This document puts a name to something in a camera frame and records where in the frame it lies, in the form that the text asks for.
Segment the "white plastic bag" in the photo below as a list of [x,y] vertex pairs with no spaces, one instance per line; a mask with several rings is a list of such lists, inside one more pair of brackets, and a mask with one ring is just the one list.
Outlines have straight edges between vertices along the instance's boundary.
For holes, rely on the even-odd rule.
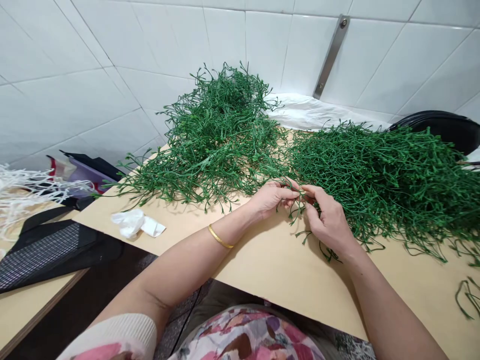
[[322,128],[338,125],[340,119],[342,121],[351,120],[356,124],[365,123],[366,127],[371,125],[372,131],[380,128],[386,130],[392,125],[386,121],[370,119],[352,110],[325,103],[307,95],[270,94],[265,97],[265,100],[276,100],[277,98],[281,101],[282,107],[266,113],[288,129],[319,131]]
[[165,230],[165,226],[151,217],[145,216],[140,209],[115,213],[110,217],[110,220],[112,223],[119,225],[120,235],[127,239],[133,238],[140,229],[152,238],[156,238]]

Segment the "purple container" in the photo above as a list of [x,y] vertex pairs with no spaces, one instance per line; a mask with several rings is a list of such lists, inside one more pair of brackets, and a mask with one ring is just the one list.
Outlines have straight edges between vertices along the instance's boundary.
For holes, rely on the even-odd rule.
[[[108,177],[100,171],[97,171],[90,166],[87,166],[84,163],[75,160],[73,157],[69,157],[68,160],[70,161],[70,163],[76,166],[76,170],[68,178],[68,181],[70,182],[75,180],[90,180],[93,184],[98,184],[98,188],[100,189],[102,189],[105,184],[104,180],[116,183],[116,181],[113,180],[111,177]],[[80,190],[74,190],[70,192],[70,195],[76,198],[83,198],[90,195],[90,193]]]

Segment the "woman's right hand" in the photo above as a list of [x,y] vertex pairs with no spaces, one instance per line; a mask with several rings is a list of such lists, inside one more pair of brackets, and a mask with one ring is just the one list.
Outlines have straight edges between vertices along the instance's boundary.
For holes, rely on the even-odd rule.
[[[362,250],[350,230],[342,205],[319,186],[302,185],[301,188],[305,190],[306,215],[312,233],[340,258],[359,249]],[[320,206],[320,217],[317,209],[312,205],[315,202],[313,199]]]

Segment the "light wood tabletop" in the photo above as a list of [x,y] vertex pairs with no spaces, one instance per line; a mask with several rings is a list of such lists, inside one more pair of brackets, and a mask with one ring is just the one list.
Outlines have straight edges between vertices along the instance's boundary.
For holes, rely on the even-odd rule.
[[[115,195],[117,191],[112,187],[106,195]],[[248,201],[241,195],[238,199],[239,204]],[[152,199],[141,209],[166,226],[166,230],[156,238],[140,232],[137,238],[128,240],[120,235],[110,216],[134,204],[128,195],[101,197],[74,220],[160,256],[223,216],[219,206],[205,214],[204,204]],[[327,263],[314,236],[304,246],[303,238],[295,237],[307,228],[305,218],[293,226],[290,221],[287,212],[279,209],[279,213],[249,229],[220,265],[215,279],[367,340],[355,289],[343,264]],[[478,270],[467,265],[469,259],[458,257],[445,245],[442,251],[448,263],[443,264],[427,255],[411,256],[401,242],[393,239],[379,237],[378,241],[386,249],[372,253],[373,262],[447,356],[452,360],[478,359],[480,319],[467,320],[455,301],[460,281],[467,276],[479,278]],[[461,301],[472,315],[476,314],[466,298]]]
[[[34,210],[46,210],[61,206],[47,203]],[[77,213],[73,210],[56,221],[73,218]],[[10,239],[18,238],[23,222],[17,223],[9,233]],[[0,240],[0,249],[8,251],[13,242]],[[88,271],[79,270],[42,281],[29,286],[0,294],[0,360],[3,360],[36,324],[55,306],[56,303],[75,285]]]

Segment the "gold bangle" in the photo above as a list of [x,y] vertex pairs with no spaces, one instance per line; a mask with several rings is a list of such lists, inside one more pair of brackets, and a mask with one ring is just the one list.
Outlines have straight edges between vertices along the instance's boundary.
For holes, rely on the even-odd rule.
[[233,245],[229,245],[225,242],[222,241],[222,239],[220,239],[217,234],[215,233],[215,231],[212,229],[212,224],[208,225],[208,231],[210,231],[210,234],[215,238],[215,240],[217,240],[221,245],[223,245],[224,247],[226,247],[227,249],[231,249],[233,248],[234,246]]

